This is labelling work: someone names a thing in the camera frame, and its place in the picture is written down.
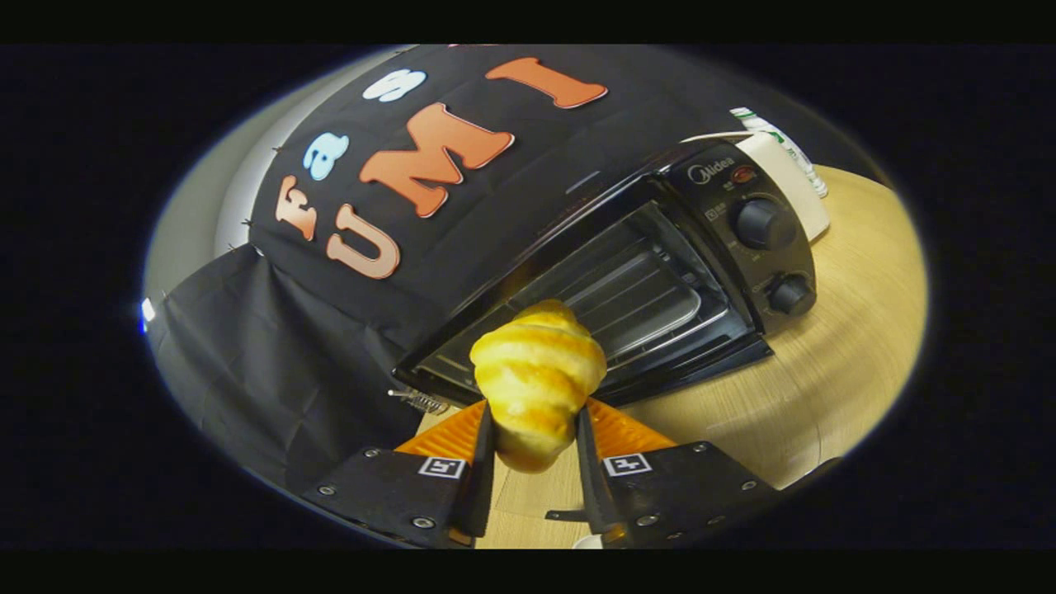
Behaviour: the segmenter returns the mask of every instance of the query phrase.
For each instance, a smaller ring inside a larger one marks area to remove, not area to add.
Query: black cloth
[[[303,493],[356,450],[394,448],[421,413],[385,395],[373,330],[243,245],[156,307],[148,337],[184,413],[240,465]]]

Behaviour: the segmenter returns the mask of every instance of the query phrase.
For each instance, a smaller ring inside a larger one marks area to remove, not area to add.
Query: toaster oven
[[[606,354],[593,397],[623,406],[772,355],[763,337],[814,304],[810,241],[828,217],[768,134],[690,138],[568,194],[505,274],[402,357],[397,380],[457,406],[477,402],[477,338],[560,299]]]

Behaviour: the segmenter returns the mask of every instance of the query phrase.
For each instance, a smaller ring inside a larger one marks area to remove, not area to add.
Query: letter m
[[[461,171],[449,151],[463,157],[463,165],[479,169],[513,144],[513,134],[491,132],[451,115],[444,104],[433,104],[407,123],[417,150],[383,150],[363,164],[359,181],[380,182],[414,203],[421,218],[432,217],[448,200],[442,186],[428,187],[418,180],[460,184]]]

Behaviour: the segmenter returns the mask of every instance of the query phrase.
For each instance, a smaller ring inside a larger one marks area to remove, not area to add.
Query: plastic bottle
[[[829,193],[829,187],[825,185],[822,178],[814,171],[814,166],[811,165],[807,155],[804,154],[803,149],[800,149],[792,138],[788,137],[788,134],[781,132],[773,124],[767,122],[766,119],[759,117],[754,111],[748,109],[747,107],[738,107],[730,110],[737,119],[740,120],[744,128],[752,132],[767,132],[772,135],[777,142],[788,151],[789,156],[799,165],[803,172],[810,180],[810,184],[814,186],[814,191],[817,192],[818,198],[825,198]]]

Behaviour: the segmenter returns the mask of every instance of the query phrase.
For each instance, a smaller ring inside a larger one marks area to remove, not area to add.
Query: croissant
[[[536,474],[576,439],[576,415],[605,377],[605,353],[564,303],[547,300],[482,336],[473,374],[507,466]]]

